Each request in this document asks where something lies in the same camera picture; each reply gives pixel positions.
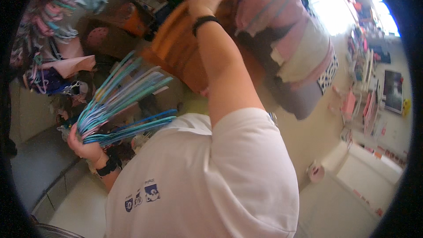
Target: colorful clothes hangers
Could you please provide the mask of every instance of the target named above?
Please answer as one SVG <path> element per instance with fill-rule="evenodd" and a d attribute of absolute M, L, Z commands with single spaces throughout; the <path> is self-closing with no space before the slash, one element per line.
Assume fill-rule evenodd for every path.
<path fill-rule="evenodd" d="M 98 133 L 100 128 L 115 115 L 172 80 L 172 77 L 166 78 L 158 72 L 160 67 L 156 66 L 138 72 L 131 81 L 122 85 L 122 80 L 140 65 L 141 58 L 133 58 L 134 52 L 129 53 L 119 63 L 79 116 L 77 127 L 84 144 L 97 141 L 103 147 L 138 133 L 162 127 L 176 118 L 173 114 L 177 110 L 172 109 L 112 130 L 108 134 Z"/>

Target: printed logo on shirt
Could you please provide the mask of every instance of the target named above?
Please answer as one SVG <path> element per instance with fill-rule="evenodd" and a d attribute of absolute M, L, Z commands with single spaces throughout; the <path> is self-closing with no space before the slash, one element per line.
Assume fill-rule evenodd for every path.
<path fill-rule="evenodd" d="M 141 203 L 143 203 L 143 199 L 140 196 L 140 189 L 137 190 L 138 193 L 135 196 L 135 207 L 137 207 L 138 205 L 140 205 Z"/>
<path fill-rule="evenodd" d="M 148 183 L 154 182 L 154 179 L 150 179 L 145 182 L 147 185 Z M 144 187 L 145 190 L 145 199 L 147 202 L 155 201 L 160 198 L 160 193 L 157 190 L 157 184 L 149 185 Z"/>
<path fill-rule="evenodd" d="M 132 198 L 128 199 L 129 197 L 132 197 L 132 195 L 126 197 L 127 200 L 125 201 L 125 210 L 127 212 L 130 212 L 132 210 L 132 204 L 133 204 Z"/>

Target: framed picture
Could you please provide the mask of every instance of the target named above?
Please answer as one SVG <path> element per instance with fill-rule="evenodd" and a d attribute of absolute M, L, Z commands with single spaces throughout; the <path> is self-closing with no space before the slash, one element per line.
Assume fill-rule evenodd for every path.
<path fill-rule="evenodd" d="M 402 82 L 401 73 L 385 70 L 382 102 L 385 109 L 395 113 L 402 113 Z"/>

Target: pile of clothes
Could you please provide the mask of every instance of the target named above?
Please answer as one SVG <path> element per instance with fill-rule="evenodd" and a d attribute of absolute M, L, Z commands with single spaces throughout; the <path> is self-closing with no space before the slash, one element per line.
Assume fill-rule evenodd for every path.
<path fill-rule="evenodd" d="M 304 3 L 308 4 L 305 0 L 242 0 L 236 26 L 251 37 L 268 27 L 290 27 L 272 43 L 271 57 L 280 66 L 277 77 L 294 90 L 318 81 L 323 94 L 332 84 L 338 61 L 329 34 Z"/>
<path fill-rule="evenodd" d="M 91 71 L 94 56 L 84 56 L 78 31 L 67 22 L 77 6 L 101 12 L 107 0 L 31 0 L 13 42 L 10 66 L 20 82 L 41 94 L 81 95 L 71 77 Z"/>

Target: pink and white cloth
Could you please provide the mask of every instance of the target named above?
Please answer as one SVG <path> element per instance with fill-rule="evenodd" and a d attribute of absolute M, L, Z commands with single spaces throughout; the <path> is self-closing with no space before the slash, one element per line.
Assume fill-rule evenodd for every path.
<path fill-rule="evenodd" d="M 271 57 L 280 66 L 277 76 L 291 83 L 292 89 L 318 81 L 333 62 L 329 35 L 310 17 L 301 0 L 242 0 L 236 26 L 237 32 L 245 31 L 252 37 L 267 27 L 291 27 L 273 44 Z"/>

